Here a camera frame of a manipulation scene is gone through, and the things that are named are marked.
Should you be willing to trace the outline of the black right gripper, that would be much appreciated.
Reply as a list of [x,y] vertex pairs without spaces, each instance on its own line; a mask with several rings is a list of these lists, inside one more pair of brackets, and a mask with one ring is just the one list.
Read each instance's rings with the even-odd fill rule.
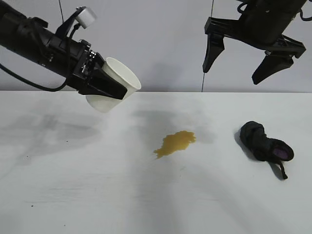
[[202,65],[207,73],[224,51],[224,38],[241,41],[254,48],[285,55],[267,55],[252,75],[255,85],[269,76],[288,69],[293,58],[299,58],[306,48],[283,32],[296,15],[303,15],[304,0],[244,0],[237,7],[239,19],[209,17],[205,26],[207,50]]

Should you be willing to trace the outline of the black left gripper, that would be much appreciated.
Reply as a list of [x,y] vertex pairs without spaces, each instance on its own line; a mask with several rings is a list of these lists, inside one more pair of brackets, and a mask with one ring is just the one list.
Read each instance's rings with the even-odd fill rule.
[[127,88],[109,76],[102,68],[104,58],[96,52],[90,56],[90,44],[69,37],[61,39],[52,32],[40,32],[40,65],[61,75],[65,81],[58,87],[40,86],[41,90],[57,92],[66,85],[76,89],[81,95],[98,95],[122,100]]

